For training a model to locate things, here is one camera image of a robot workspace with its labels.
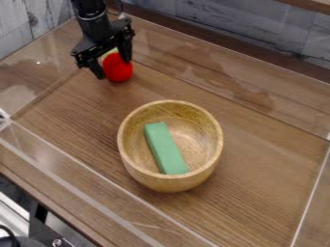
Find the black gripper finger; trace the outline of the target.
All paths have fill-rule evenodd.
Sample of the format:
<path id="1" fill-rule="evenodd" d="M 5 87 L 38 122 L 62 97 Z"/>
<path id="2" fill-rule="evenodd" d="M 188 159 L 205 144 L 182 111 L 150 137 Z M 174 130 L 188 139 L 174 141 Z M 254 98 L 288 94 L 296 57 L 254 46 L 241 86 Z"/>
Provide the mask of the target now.
<path id="1" fill-rule="evenodd" d="M 120 36 L 118 49 L 122 55 L 122 58 L 126 63 L 132 61 L 133 57 L 133 38 L 128 35 Z"/>
<path id="2" fill-rule="evenodd" d="M 90 69 L 98 79 L 105 79 L 106 75 L 104 72 L 104 67 L 101 66 L 100 62 L 97 59 L 90 60 Z"/>

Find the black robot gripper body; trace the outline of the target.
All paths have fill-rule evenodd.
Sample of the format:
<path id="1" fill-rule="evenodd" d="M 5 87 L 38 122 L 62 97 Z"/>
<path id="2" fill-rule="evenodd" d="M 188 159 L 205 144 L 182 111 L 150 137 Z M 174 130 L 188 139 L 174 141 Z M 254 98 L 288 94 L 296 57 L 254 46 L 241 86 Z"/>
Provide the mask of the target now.
<path id="1" fill-rule="evenodd" d="M 118 49 L 120 36 L 134 37 L 132 18 L 124 17 L 110 20 L 108 12 L 97 16 L 83 17 L 77 15 L 83 37 L 71 51 L 79 68 L 90 67 L 90 60 L 97 59 L 112 49 Z"/>

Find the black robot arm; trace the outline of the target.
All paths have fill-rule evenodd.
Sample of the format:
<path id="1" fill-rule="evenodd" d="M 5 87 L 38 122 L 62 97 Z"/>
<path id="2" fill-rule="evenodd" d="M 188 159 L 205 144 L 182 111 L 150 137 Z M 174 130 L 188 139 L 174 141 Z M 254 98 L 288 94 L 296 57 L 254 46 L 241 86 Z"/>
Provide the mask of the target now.
<path id="1" fill-rule="evenodd" d="M 78 68 L 89 68 L 98 79 L 106 77 L 98 58 L 117 48 L 126 63 L 133 59 L 132 18 L 110 20 L 105 0 L 71 0 L 82 38 L 71 50 Z"/>

